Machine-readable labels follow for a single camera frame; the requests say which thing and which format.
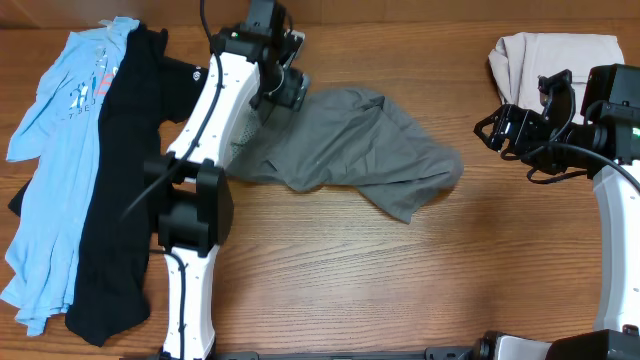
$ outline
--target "folded white cloth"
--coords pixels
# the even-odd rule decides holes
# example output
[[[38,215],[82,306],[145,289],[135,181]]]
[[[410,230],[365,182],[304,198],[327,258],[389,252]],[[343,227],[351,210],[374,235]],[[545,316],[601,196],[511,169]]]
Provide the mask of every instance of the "folded white cloth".
[[[538,76],[569,69],[576,92],[574,122],[582,123],[580,109],[589,71],[594,66],[624,64],[618,39],[609,35],[518,33],[500,38],[489,54],[502,102],[542,112]]]

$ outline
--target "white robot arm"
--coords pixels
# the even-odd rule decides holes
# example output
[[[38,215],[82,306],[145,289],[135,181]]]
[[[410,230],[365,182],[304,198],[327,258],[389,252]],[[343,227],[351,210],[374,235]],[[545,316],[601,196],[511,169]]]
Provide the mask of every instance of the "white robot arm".
[[[640,161],[624,166],[640,179]],[[640,195],[606,166],[594,177],[602,226],[602,291],[594,330],[640,326]]]
[[[305,35],[284,29],[287,15],[275,0],[253,0],[245,23],[210,37],[210,71],[189,121],[167,155],[145,162],[148,188],[136,202],[148,196],[169,272],[169,326],[160,359],[214,355],[213,269],[233,219],[224,168],[251,122],[260,124],[275,105],[298,110],[309,87],[309,78],[291,67]],[[209,36],[204,17],[203,25]],[[193,182],[196,192],[165,180]]]

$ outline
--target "clothing pile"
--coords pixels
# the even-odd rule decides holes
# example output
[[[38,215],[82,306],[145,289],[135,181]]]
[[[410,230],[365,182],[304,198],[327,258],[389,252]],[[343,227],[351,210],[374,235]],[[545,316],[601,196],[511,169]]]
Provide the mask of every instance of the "clothing pile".
[[[11,138],[7,160],[40,159],[9,205],[21,216],[6,254],[16,275],[1,295],[28,335],[67,313],[67,327],[98,346],[149,316],[146,207],[119,217],[144,189],[144,159],[160,153],[158,127],[187,119],[207,78],[164,56],[166,30],[104,24],[71,33]]]

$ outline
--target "table surface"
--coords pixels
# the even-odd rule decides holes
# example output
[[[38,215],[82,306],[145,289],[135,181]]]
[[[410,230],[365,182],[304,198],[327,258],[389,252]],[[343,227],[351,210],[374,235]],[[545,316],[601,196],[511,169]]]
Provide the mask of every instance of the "table surface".
[[[307,26],[296,66],[312,90],[364,86],[391,97],[462,154],[458,186],[410,225],[350,187],[297,194],[232,182],[235,220],[215,268],[219,351],[298,353],[422,350],[470,345],[486,330],[552,341],[588,332],[600,296],[600,223],[592,184],[534,185],[472,133],[500,104],[487,55],[520,31],[618,36],[640,64],[636,20],[496,21]],[[68,31],[0,31],[0,151],[32,104],[40,76]],[[198,27],[169,29],[167,55],[206,65]],[[166,145],[182,125],[161,129]],[[5,204],[36,161],[0,162],[0,252],[19,219]],[[0,286],[13,271],[0,262]],[[113,359],[158,351],[167,327],[167,274],[152,257],[151,317],[104,347],[69,332],[62,316],[28,338],[16,309],[0,304],[0,358]]]

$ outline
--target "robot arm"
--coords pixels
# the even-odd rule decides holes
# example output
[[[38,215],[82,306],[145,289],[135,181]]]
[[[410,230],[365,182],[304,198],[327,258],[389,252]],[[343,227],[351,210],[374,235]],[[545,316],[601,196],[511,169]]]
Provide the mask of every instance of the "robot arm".
[[[233,220],[224,168],[249,121],[266,119],[274,105],[298,110],[309,87],[308,77],[291,67],[305,36],[285,31],[285,17],[275,0],[253,0],[245,23],[210,38],[211,71],[189,121],[167,155],[145,162],[149,217],[169,271],[161,359],[213,356],[213,268]],[[157,186],[167,176],[170,183]],[[196,184],[195,193],[173,187],[185,180]]]
[[[625,169],[640,179],[640,161]],[[602,226],[602,291],[594,330],[640,326],[640,196],[611,167],[594,178]]]
[[[505,160],[533,169],[529,180],[552,183],[575,175],[594,179],[602,222],[602,292],[594,333],[541,343],[487,333],[472,351],[474,359],[609,359],[640,355],[640,69],[624,65],[593,68],[581,113],[571,122],[575,99],[571,72],[541,77],[542,114],[503,105],[474,132]],[[490,134],[483,129],[492,126]],[[546,181],[535,171],[556,175]]]

